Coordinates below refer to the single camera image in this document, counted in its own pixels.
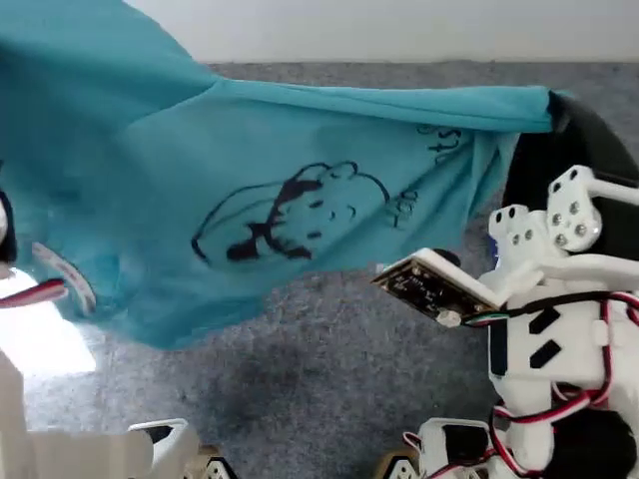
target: black wire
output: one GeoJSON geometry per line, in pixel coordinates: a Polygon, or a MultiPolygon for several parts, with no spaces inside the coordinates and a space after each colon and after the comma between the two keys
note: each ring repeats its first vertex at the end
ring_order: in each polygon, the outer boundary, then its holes
{"type": "MultiPolygon", "coordinates": [[[[505,306],[501,309],[494,311],[492,313],[502,313],[507,314],[509,316],[520,316],[522,314],[529,314],[531,312],[540,311],[547,307],[559,306],[562,304],[573,304],[575,302],[583,302],[583,301],[597,301],[601,302],[606,299],[610,299],[614,291],[585,291],[585,292],[572,292],[570,294],[561,294],[559,296],[552,297],[544,297],[542,299],[537,299],[536,301],[531,301],[521,307],[517,307],[514,309],[506,309],[505,306]]],[[[473,314],[472,316],[467,316],[464,318],[464,324],[468,321],[475,319],[477,317],[485,316],[489,314],[488,312],[481,312],[478,314],[473,314]]]]}

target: black object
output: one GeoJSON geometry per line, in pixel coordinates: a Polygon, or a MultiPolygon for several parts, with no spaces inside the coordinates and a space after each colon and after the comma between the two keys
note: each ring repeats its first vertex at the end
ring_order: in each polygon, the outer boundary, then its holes
{"type": "Polygon", "coordinates": [[[443,257],[446,261],[452,262],[455,266],[461,267],[461,259],[454,252],[448,251],[447,249],[434,249],[437,254],[443,257]]]}
{"type": "Polygon", "coordinates": [[[0,262],[11,264],[18,256],[18,246],[16,242],[16,231],[13,226],[13,209],[11,203],[3,191],[0,190],[0,204],[7,216],[7,234],[0,242],[0,262]]]}
{"type": "Polygon", "coordinates": [[[626,479],[637,461],[632,431],[614,411],[583,409],[554,427],[544,479],[626,479]]]}
{"type": "Polygon", "coordinates": [[[488,449],[483,427],[446,424],[442,427],[449,464],[476,464],[488,449]]]}
{"type": "MultiPolygon", "coordinates": [[[[502,205],[545,210],[548,187],[574,165],[590,168],[596,178],[639,187],[639,166],[619,138],[592,110],[578,101],[550,93],[548,111],[553,131],[523,134],[508,173],[502,205]]],[[[639,260],[639,245],[629,226],[639,225],[639,208],[596,199],[604,228],[597,243],[585,252],[639,260]]]]}
{"type": "Polygon", "coordinates": [[[153,426],[147,427],[144,431],[151,436],[151,442],[157,444],[163,439],[166,439],[173,431],[171,426],[153,426]]]}
{"type": "Polygon", "coordinates": [[[560,317],[561,314],[554,307],[547,307],[528,323],[528,332],[530,334],[541,334],[560,317]]]}
{"type": "Polygon", "coordinates": [[[508,321],[495,321],[488,326],[490,337],[490,372],[503,376],[508,370],[508,321]]]}
{"type": "Polygon", "coordinates": [[[530,369],[541,369],[560,352],[561,346],[550,339],[530,356],[530,369]]]}

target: circuit board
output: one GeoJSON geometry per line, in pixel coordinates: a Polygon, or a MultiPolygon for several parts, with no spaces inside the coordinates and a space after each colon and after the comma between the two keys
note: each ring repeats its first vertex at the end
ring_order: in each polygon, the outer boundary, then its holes
{"type": "Polygon", "coordinates": [[[379,274],[373,284],[433,319],[445,310],[464,318],[495,310],[475,294],[413,256],[379,274]]]}

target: gray carpet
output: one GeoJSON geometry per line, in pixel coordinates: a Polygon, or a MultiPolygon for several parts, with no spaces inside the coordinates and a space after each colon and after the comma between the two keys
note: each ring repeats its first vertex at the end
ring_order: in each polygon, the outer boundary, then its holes
{"type": "MultiPolygon", "coordinates": [[[[408,88],[543,84],[594,107],[639,153],[639,65],[226,65],[246,79],[408,88]]],[[[461,256],[486,270],[484,220],[461,256]]],[[[184,352],[83,329],[90,374],[27,380],[34,428],[122,430],[184,416],[241,478],[370,477],[403,430],[430,416],[484,418],[493,400],[482,332],[444,330],[368,285],[366,271],[311,275],[268,312],[184,352]]]]}

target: cable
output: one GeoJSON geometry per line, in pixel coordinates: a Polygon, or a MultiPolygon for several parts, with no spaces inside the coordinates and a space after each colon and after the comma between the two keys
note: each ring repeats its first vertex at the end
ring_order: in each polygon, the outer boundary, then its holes
{"type": "Polygon", "coordinates": [[[481,327],[489,325],[494,321],[501,321],[509,319],[515,316],[521,316],[523,314],[530,314],[532,312],[540,311],[548,307],[560,306],[564,304],[574,304],[576,302],[584,301],[596,301],[602,302],[606,300],[621,301],[629,306],[639,309],[639,298],[624,291],[585,291],[585,292],[572,292],[569,294],[561,294],[559,296],[544,297],[531,301],[521,307],[512,309],[500,309],[498,311],[492,311],[489,313],[480,313],[467,316],[462,325],[481,327]]]}
{"type": "Polygon", "coordinates": [[[495,405],[493,408],[493,413],[497,417],[504,417],[510,422],[514,422],[516,424],[535,424],[537,422],[544,421],[555,422],[568,417],[571,414],[584,409],[585,407],[588,407],[591,402],[592,400],[590,398],[590,395],[586,391],[582,391],[577,397],[569,399],[568,402],[566,402],[565,404],[561,404],[558,407],[551,408],[536,414],[515,416],[503,405],[495,405]]]}
{"type": "Polygon", "coordinates": [[[28,306],[65,296],[68,289],[62,279],[48,279],[23,291],[0,298],[0,308],[28,306]]]}
{"type": "MultiPolygon", "coordinates": [[[[623,301],[626,304],[629,304],[626,309],[628,317],[630,317],[631,320],[635,322],[635,324],[639,325],[639,317],[637,317],[637,313],[635,311],[635,307],[637,307],[635,304],[639,305],[639,300],[637,300],[637,298],[635,298],[634,296],[629,296],[626,293],[610,293],[608,299],[599,301],[599,316],[600,319],[606,323],[606,325],[610,324],[611,300],[623,301]]],[[[497,403],[493,407],[489,421],[490,438],[497,453],[514,474],[519,477],[536,477],[539,476],[543,471],[531,471],[517,463],[511,451],[508,450],[503,445],[501,439],[499,439],[494,425],[495,419],[497,417],[502,417],[508,419],[510,422],[517,424],[534,424],[544,421],[553,423],[564,419],[586,407],[599,406],[603,404],[608,399],[608,395],[610,394],[613,382],[612,346],[608,343],[602,346],[601,350],[604,365],[604,380],[598,390],[594,392],[581,390],[576,396],[568,398],[562,393],[557,384],[552,384],[555,394],[560,398],[563,398],[566,402],[556,408],[525,416],[515,416],[508,409],[506,409],[501,402],[497,403]]]]}
{"type": "Polygon", "coordinates": [[[412,447],[415,451],[421,454],[421,438],[414,432],[404,432],[401,435],[404,444],[412,447]]]}

